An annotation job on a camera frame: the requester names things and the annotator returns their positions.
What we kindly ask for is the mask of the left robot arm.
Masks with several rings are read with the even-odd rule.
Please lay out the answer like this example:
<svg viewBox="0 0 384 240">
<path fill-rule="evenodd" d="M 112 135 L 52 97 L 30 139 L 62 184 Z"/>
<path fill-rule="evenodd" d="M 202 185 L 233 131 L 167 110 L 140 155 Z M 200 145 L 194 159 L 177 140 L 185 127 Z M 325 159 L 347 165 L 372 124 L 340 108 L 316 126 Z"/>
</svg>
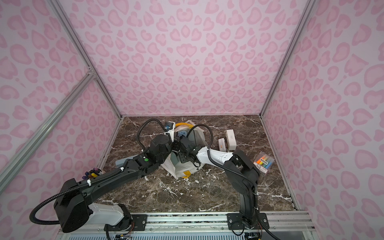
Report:
<svg viewBox="0 0 384 240">
<path fill-rule="evenodd" d="M 176 145 L 177 142 L 171 142 L 168 136 L 158 135 L 142 153 L 125 160 L 122 167 L 89 181 L 67 180 L 60 190 L 61 196 L 54 203 L 62 231 L 71 233 L 86 224 L 102 224 L 107 226 L 109 231 L 131 229 L 133 217 L 125 205 L 96 206 L 95 201 L 129 182 L 156 171 L 175 150 Z"/>
</svg>

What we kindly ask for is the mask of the small white digital clock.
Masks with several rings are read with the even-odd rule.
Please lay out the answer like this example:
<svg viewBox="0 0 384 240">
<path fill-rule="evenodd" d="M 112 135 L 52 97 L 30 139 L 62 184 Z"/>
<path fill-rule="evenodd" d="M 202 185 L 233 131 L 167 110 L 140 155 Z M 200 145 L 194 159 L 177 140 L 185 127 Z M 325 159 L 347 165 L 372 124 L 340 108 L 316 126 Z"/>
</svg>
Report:
<svg viewBox="0 0 384 240">
<path fill-rule="evenodd" d="M 218 146 L 219 146 L 219 151 L 221 152 L 226 152 L 227 151 L 227 148 L 226 148 L 226 141 L 224 138 L 221 138 L 218 140 Z"/>
</svg>

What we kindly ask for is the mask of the white rectangular digital clock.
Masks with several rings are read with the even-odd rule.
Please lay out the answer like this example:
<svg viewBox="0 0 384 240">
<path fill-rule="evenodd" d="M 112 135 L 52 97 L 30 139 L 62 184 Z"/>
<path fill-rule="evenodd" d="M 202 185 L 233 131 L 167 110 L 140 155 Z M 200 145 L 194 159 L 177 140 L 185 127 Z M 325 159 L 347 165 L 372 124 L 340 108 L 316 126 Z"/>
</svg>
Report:
<svg viewBox="0 0 384 240">
<path fill-rule="evenodd" d="M 235 151 L 237 148 L 237 141 L 234 130 L 226 130 L 225 132 L 228 150 Z"/>
</svg>

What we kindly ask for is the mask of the white canvas bag yellow handles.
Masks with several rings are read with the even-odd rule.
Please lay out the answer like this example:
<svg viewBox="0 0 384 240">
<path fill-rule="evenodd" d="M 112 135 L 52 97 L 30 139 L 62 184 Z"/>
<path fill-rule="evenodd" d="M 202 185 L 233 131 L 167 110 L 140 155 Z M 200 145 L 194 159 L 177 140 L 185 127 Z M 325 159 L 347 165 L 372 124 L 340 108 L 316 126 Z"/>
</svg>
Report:
<svg viewBox="0 0 384 240">
<path fill-rule="evenodd" d="M 195 125 L 196 124 L 191 120 L 175 124 L 175 145 L 173 147 L 173 151 L 161 165 L 162 168 L 164 168 L 175 179 L 187 179 L 205 165 L 201 163 L 194 163 L 194 160 L 182 153 L 178 146 L 180 138 L 186 137 L 190 129 Z M 190 133 L 188 139 L 193 142 L 194 145 L 207 147 L 208 143 L 206 141 L 206 134 L 210 137 L 207 129 L 204 130 L 203 127 L 196 127 Z"/>
</svg>

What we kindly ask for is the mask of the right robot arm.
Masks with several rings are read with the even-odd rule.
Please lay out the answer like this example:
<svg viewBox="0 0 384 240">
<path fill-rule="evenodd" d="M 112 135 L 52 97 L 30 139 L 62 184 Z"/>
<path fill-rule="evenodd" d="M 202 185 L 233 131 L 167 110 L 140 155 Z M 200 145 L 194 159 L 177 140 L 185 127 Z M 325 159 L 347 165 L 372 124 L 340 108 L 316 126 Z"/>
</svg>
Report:
<svg viewBox="0 0 384 240">
<path fill-rule="evenodd" d="M 221 152 L 203 145 L 197 145 L 186 137 L 175 141 L 178 156 L 194 164 L 208 164 L 222 169 L 232 187 L 240 194 L 241 220 L 245 228 L 258 224 L 257 187 L 260 172 L 243 151 Z"/>
</svg>

